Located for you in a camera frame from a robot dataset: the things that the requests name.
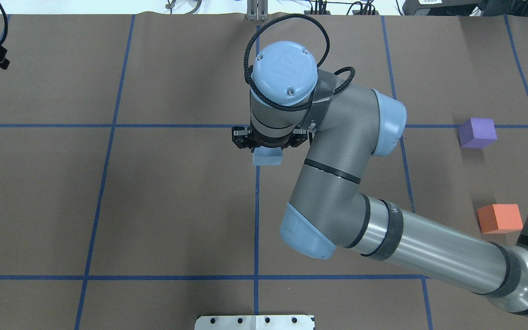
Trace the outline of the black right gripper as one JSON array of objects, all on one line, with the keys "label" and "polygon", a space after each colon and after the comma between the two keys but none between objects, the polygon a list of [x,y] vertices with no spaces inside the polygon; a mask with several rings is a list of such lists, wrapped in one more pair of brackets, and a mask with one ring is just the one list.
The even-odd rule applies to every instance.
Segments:
[{"label": "black right gripper", "polygon": [[281,137],[268,137],[255,127],[232,127],[232,142],[239,149],[250,149],[252,152],[256,148],[297,148],[310,139],[310,133],[302,129],[293,129],[291,133]]}]

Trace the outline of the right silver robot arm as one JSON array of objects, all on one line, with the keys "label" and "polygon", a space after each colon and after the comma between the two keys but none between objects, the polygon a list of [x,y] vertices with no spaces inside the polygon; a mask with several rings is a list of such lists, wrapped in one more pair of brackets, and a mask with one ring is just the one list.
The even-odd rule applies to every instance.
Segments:
[{"label": "right silver robot arm", "polygon": [[301,44],[280,41],[249,64],[251,125],[233,128],[241,149],[279,148],[313,141],[280,226],[296,251],[329,259],[338,247],[409,268],[528,317],[528,218],[515,246],[468,236],[387,200],[360,192],[372,156],[387,156],[405,128],[404,105],[377,90],[323,71]]}]

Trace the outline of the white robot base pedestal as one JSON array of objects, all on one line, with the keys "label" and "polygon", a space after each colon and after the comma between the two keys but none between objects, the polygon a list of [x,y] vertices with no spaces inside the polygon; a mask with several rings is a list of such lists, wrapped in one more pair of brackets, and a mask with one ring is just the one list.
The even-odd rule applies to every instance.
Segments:
[{"label": "white robot base pedestal", "polygon": [[201,316],[195,330],[314,330],[314,316],[306,314]]}]

